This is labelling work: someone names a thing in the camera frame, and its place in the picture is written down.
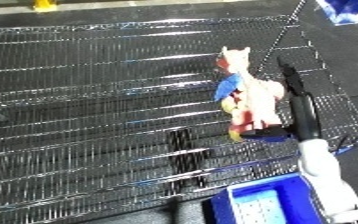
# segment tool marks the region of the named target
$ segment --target pink plush toy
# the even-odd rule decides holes
[[[221,101],[222,109],[231,114],[229,135],[237,142],[244,140],[240,134],[245,131],[281,124],[275,108],[285,88],[279,82],[256,79],[248,72],[250,50],[223,47],[217,60],[227,77],[219,84],[215,100]]]

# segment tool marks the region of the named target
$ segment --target floor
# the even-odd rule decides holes
[[[117,21],[161,20],[167,18],[216,18],[278,15],[291,12],[294,1],[258,1],[197,5],[66,11],[49,15],[0,15],[0,27],[61,24],[111,23]],[[358,108],[358,25],[334,27],[316,4],[310,3],[301,16],[304,30],[320,51],[332,74]],[[358,149],[340,157],[343,176],[358,192]],[[181,204],[177,216],[161,209],[140,211],[93,223],[213,223],[203,201]]]

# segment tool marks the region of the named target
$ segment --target blue box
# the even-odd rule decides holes
[[[229,186],[211,202],[218,224],[321,224],[310,195],[291,173]]]

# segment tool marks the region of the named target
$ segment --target blue object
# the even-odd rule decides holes
[[[321,224],[298,173],[232,185],[211,201],[218,224]]]
[[[316,0],[335,25],[358,23],[358,0]]]
[[[223,79],[215,91],[214,100],[219,101],[228,97],[238,88],[238,85],[241,83],[241,81],[242,78],[240,74],[232,74],[229,77]]]

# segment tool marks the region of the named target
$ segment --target wire grid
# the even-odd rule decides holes
[[[256,72],[289,16],[0,29],[0,223],[77,222],[209,196],[293,172],[296,143],[233,143],[213,102],[222,46]],[[302,74],[323,134],[358,137],[358,112],[300,29],[275,56]],[[278,105],[291,123],[288,100]]]

